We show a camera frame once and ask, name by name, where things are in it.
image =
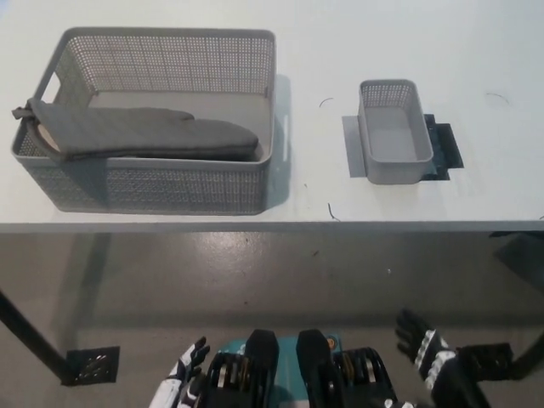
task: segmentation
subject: gray floor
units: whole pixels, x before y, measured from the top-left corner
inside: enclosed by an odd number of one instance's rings
[[[397,394],[426,393],[395,349],[408,306],[454,345],[544,328],[544,297],[499,263],[483,234],[0,235],[0,287],[62,350],[120,345],[116,384],[62,388],[0,326],[0,406],[141,406],[180,351],[217,349],[254,327],[335,329],[347,348],[378,349]],[[541,406],[544,374],[485,384],[494,408]]]

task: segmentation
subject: oven mitt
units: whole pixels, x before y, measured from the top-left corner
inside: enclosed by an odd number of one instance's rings
[[[32,98],[13,114],[26,121],[34,144],[58,162],[122,156],[244,161],[258,144],[244,127],[179,110],[81,109]]]

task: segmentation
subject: gray basket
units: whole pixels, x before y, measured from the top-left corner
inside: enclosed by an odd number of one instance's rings
[[[55,74],[58,104],[188,111],[241,125],[259,138],[249,162],[123,157],[59,164],[20,127],[13,153],[60,210],[255,214],[265,209],[274,134],[271,32],[74,28],[60,39],[36,98]]]
[[[374,184],[417,183],[433,160],[433,146],[412,81],[361,83],[359,130],[366,177]]]

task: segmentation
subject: black table leg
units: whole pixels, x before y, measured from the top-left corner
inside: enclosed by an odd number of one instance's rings
[[[72,350],[63,358],[0,291],[0,321],[57,376],[63,385],[114,383],[119,348]]]

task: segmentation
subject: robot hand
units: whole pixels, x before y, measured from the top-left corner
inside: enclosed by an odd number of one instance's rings
[[[397,325],[399,350],[414,363],[439,408],[490,408],[457,353],[430,325],[406,309],[399,313]]]
[[[151,401],[150,408],[191,408],[203,389],[206,376],[201,374],[200,364],[210,351],[206,338],[201,337],[179,358],[168,377],[161,382]],[[190,383],[184,394],[182,388]]]
[[[456,358],[455,351],[432,327],[410,310],[400,311],[397,325],[395,333],[399,337],[400,352],[414,363],[427,388],[433,391],[444,364]]]
[[[429,405],[421,405],[421,404],[412,404],[410,402],[395,402],[392,401],[385,401],[385,404],[383,406],[384,408],[432,408]]]

